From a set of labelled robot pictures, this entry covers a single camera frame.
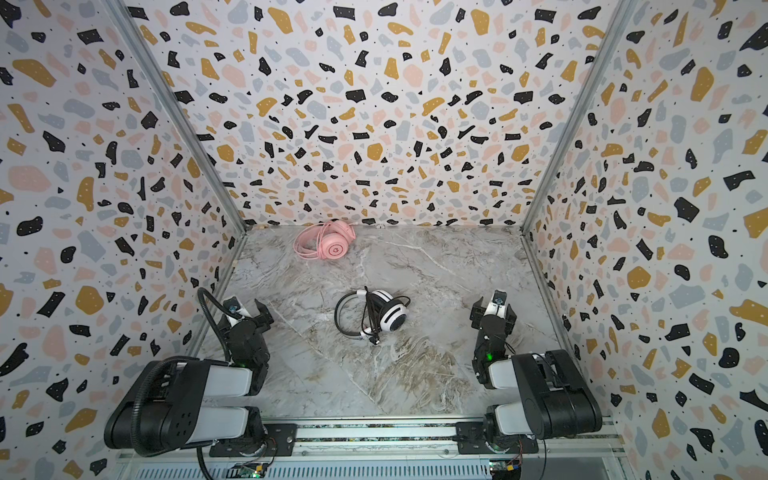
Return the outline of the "white black headphones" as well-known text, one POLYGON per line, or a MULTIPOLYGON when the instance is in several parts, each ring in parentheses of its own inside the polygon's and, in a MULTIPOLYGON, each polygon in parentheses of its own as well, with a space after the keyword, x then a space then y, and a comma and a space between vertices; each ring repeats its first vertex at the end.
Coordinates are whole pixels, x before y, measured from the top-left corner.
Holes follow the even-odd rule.
POLYGON ((334 308, 334 325, 346 338, 367 340, 373 345, 380 344, 382 332, 394 332, 407 320, 411 298, 407 295, 392 295, 385 290, 354 290, 343 295, 334 308), (351 300, 364 301, 364 309, 357 333, 344 329, 341 324, 341 311, 351 300))

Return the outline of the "pink headphones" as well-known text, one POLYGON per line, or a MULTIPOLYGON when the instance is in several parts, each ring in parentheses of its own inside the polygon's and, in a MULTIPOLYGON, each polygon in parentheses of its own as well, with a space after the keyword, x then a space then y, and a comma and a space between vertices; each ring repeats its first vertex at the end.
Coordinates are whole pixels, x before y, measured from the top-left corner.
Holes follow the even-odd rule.
POLYGON ((307 260, 343 258, 356 240, 354 228, 344 221, 330 221, 304 229, 293 243, 294 252, 307 260))

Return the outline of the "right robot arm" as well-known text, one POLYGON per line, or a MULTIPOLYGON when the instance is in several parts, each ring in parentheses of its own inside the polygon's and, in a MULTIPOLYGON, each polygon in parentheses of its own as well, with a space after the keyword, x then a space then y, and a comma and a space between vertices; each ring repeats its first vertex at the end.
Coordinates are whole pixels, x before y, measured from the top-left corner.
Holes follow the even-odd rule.
POLYGON ((603 427, 597 400, 563 350, 514 353, 508 342, 517 316, 507 294, 497 290, 489 302, 471 307, 477 331, 471 365, 476 380, 488 390, 513 390, 514 401, 487 408, 479 438, 494 452, 521 447, 528 440, 575 437, 603 427))

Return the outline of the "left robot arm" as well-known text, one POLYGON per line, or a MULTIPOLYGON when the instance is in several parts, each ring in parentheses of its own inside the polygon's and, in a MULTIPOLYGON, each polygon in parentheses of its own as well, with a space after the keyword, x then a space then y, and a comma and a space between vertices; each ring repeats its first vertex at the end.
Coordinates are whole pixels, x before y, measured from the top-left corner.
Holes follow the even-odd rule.
POLYGON ((268 373, 264 333, 274 319, 257 301, 250 316, 235 297, 216 325, 229 359, 174 356, 153 361, 119 402, 104 427, 110 449, 154 457, 181 449, 220 446, 219 453, 251 456, 266 448, 259 409, 215 406, 215 400, 256 396, 268 373))

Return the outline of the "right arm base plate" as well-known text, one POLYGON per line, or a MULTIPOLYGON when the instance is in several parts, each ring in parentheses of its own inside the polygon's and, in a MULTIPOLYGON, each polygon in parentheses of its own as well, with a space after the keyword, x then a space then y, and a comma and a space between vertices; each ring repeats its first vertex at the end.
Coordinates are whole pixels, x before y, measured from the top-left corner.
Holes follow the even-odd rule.
POLYGON ((539 452, 536 440, 530 434, 502 434, 487 422, 458 422, 455 424, 458 452, 471 454, 535 454, 539 452))

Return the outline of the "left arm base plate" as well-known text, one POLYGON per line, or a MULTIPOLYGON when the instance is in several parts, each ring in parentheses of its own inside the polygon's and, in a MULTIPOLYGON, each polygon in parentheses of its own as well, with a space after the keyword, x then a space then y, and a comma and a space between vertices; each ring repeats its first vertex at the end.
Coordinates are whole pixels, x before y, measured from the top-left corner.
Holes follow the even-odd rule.
POLYGON ((217 442, 210 447, 209 456, 237 459, 290 457, 297 431, 295 423, 267 423, 257 427, 253 434, 217 442))

